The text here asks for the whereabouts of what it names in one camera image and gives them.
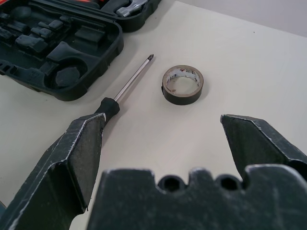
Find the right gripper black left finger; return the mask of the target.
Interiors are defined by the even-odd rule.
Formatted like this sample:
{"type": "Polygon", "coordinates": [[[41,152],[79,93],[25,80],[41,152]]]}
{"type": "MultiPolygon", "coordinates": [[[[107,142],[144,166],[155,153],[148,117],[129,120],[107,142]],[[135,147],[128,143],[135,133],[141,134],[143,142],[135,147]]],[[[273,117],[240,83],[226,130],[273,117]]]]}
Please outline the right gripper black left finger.
{"type": "Polygon", "coordinates": [[[69,230],[89,206],[105,114],[80,117],[43,154],[0,218],[0,230],[69,230]]]}

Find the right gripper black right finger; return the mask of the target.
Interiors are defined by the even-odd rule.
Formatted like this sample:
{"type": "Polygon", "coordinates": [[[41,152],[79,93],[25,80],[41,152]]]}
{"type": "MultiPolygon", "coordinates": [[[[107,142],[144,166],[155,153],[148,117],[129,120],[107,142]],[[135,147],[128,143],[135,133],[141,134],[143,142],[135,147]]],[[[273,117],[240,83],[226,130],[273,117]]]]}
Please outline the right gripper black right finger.
{"type": "Polygon", "coordinates": [[[263,119],[225,114],[220,122],[240,175],[248,165],[282,164],[307,180],[307,155],[263,119]]]}

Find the black electrical tape roll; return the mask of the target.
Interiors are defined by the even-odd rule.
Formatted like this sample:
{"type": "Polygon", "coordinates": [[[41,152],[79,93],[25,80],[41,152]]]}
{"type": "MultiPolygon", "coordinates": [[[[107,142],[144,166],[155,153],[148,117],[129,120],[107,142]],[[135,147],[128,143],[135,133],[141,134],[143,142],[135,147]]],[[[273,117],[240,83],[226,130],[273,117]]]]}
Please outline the black electrical tape roll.
{"type": "Polygon", "coordinates": [[[163,75],[161,90],[164,98],[170,103],[175,105],[189,105],[200,98],[204,85],[204,77],[198,69],[188,65],[176,65],[168,69],[163,75]],[[197,88],[191,93],[184,94],[169,89],[168,85],[171,80],[180,77],[193,80],[197,84],[197,88]]]}

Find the black orange Phillips screwdriver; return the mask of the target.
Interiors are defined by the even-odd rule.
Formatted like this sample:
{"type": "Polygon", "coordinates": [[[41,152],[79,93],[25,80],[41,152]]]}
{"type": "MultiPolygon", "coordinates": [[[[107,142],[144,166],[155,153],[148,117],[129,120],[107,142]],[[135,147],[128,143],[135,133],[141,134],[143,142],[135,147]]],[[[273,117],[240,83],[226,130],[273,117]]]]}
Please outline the black orange Phillips screwdriver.
{"type": "Polygon", "coordinates": [[[142,65],[137,69],[137,71],[130,77],[130,79],[126,82],[126,84],[122,87],[122,89],[117,93],[114,98],[104,98],[98,109],[96,110],[96,114],[102,114],[107,123],[112,117],[114,117],[119,111],[119,101],[124,96],[124,94],[131,88],[133,83],[141,76],[147,66],[151,63],[154,58],[154,54],[150,54],[148,58],[142,63],[142,65]]]}

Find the black tool case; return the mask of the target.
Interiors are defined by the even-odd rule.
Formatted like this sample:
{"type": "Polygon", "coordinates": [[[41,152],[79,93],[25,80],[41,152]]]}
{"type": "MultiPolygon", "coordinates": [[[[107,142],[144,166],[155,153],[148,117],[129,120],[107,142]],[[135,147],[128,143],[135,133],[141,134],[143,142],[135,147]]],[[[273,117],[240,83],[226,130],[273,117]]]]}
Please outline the black tool case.
{"type": "Polygon", "coordinates": [[[0,75],[61,101],[85,95],[161,2],[119,17],[107,1],[0,0],[0,75]]]}

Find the steel claw hammer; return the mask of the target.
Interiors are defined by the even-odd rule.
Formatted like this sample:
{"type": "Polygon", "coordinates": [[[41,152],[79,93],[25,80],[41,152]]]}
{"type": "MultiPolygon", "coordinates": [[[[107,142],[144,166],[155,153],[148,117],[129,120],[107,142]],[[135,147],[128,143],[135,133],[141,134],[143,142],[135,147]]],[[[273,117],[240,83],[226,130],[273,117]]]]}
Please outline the steel claw hammer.
{"type": "Polygon", "coordinates": [[[101,8],[101,11],[113,13],[119,17],[131,16],[138,10],[141,10],[149,0],[108,0],[101,8]]]}

